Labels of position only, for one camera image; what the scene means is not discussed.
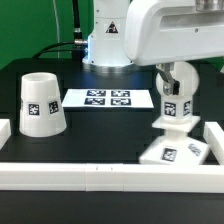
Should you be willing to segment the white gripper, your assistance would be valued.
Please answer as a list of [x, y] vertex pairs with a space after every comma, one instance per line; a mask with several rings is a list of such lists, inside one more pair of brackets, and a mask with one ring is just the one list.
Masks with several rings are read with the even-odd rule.
[[180, 88], [171, 62], [224, 56], [224, 5], [200, 9], [199, 1], [133, 0], [128, 8], [126, 55], [137, 65], [157, 64], [167, 96]]

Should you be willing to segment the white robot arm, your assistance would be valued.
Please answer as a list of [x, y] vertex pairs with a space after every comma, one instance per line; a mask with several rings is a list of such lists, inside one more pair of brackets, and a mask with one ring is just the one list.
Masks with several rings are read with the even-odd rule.
[[93, 0], [88, 69], [107, 73], [155, 65], [163, 92], [179, 93], [178, 61], [224, 56], [224, 0]]

